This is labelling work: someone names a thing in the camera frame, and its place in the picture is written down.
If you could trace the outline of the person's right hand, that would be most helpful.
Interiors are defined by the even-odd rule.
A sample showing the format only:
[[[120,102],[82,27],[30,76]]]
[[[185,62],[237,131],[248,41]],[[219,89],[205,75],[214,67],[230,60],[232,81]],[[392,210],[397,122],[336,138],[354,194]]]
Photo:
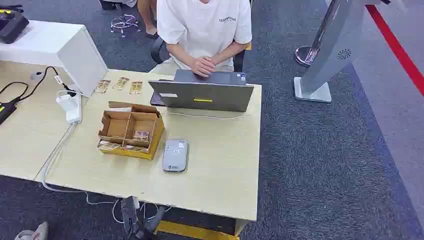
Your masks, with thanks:
[[[203,64],[200,57],[193,59],[189,67],[194,74],[204,78],[209,77],[209,75],[215,71],[215,66]]]

